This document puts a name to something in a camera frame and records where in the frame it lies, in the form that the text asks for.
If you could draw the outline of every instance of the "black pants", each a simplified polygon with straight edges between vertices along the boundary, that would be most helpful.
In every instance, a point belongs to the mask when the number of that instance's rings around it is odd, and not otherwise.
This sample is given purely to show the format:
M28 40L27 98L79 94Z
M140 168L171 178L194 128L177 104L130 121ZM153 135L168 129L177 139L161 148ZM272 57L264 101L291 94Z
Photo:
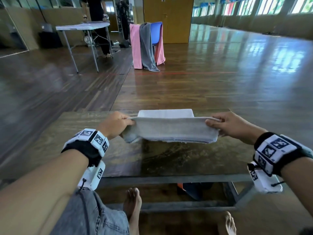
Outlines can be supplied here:
M99 35L96 38L96 41L100 44L103 54L104 55L109 54L110 53L109 41L107 39L104 39L107 38L106 29L105 28L96 29L95 32L97 33L97 35Z
M127 40L128 39L128 35L129 35L129 28L128 28L127 17L121 16L120 21L122 23L124 39Z

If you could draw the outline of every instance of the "pink towel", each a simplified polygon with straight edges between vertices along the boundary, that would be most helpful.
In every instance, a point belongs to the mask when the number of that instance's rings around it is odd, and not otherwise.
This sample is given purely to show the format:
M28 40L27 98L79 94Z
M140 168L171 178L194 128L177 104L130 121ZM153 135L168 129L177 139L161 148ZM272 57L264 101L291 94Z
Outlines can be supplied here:
M164 49L163 49L163 24L161 25L161 29L160 29L160 40L159 40L159 43L157 43L156 45L157 46L156 46L156 51L154 53L154 60L157 65L160 65L161 63L165 62Z
M135 69L142 69L141 52L140 52L139 27L140 27L140 25L130 24L131 51L132 51L132 54L133 54L133 63L134 63L134 68Z
M142 69L141 63L141 52L140 52L140 35L139 35L140 25L130 24L131 31L131 51L133 54L133 63L135 69ZM157 65L165 62L164 49L163 49L163 25L160 29L160 40L156 44L156 51L154 53L154 60Z

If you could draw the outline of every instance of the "denim shorts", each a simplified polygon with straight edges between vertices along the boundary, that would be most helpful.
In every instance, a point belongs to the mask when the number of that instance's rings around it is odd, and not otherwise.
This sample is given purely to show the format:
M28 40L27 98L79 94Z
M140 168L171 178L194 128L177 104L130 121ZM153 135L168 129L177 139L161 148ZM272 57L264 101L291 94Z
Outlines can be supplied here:
M123 211L107 208L94 191L82 189L79 194L76 191L51 234L129 235L129 224Z

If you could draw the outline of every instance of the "bare feet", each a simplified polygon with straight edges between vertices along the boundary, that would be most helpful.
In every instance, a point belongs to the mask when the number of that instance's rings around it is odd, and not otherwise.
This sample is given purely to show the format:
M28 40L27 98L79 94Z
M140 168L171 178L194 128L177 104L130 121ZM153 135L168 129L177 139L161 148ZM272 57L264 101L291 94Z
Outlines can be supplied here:
M217 223L219 235L236 235L236 227L233 217L228 211L223 213L221 220Z
M129 188L126 191L126 199L123 204L123 211L126 213L129 222L131 235L139 235L139 213L142 200L138 188Z

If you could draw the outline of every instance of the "chair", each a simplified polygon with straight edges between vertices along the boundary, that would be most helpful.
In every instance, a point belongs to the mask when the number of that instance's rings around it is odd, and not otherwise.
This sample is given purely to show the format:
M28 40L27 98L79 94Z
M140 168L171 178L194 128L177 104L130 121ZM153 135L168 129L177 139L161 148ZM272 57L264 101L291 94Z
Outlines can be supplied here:
M155 53L156 44L159 43L159 40L160 40L161 25L162 25L162 22L155 22L155 23L151 23L151 26L150 26L153 55Z

